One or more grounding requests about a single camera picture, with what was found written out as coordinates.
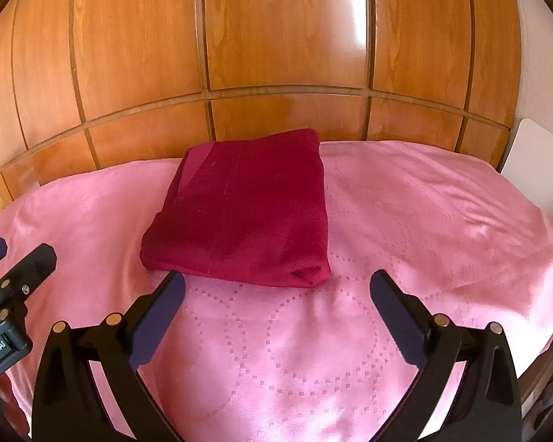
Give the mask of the dark red long-sleeve shirt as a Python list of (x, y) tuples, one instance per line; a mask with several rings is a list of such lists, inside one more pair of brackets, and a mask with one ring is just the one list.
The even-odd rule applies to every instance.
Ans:
[(147, 269), (276, 287), (330, 277), (324, 167), (312, 129), (204, 143), (143, 234)]

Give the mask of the pink bedspread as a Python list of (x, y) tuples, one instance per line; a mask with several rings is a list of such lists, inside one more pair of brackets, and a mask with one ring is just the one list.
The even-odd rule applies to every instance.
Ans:
[[(369, 296), (384, 269), (433, 313), (502, 325), (517, 372), (553, 337), (553, 222), (493, 168), (409, 143), (320, 147), (330, 276), (283, 287), (188, 276), (147, 388), (188, 441), (365, 441), (413, 381)], [(0, 213), (0, 277), (40, 243), (55, 272), (28, 301), (34, 348), (8, 372), (32, 406), (54, 323), (125, 311), (163, 279), (139, 259), (176, 160), (55, 180)]]

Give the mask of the white bedside table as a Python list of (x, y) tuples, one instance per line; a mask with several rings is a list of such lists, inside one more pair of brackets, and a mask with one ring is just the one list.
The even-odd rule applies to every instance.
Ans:
[(522, 119), (500, 174), (553, 222), (551, 132), (531, 119)]

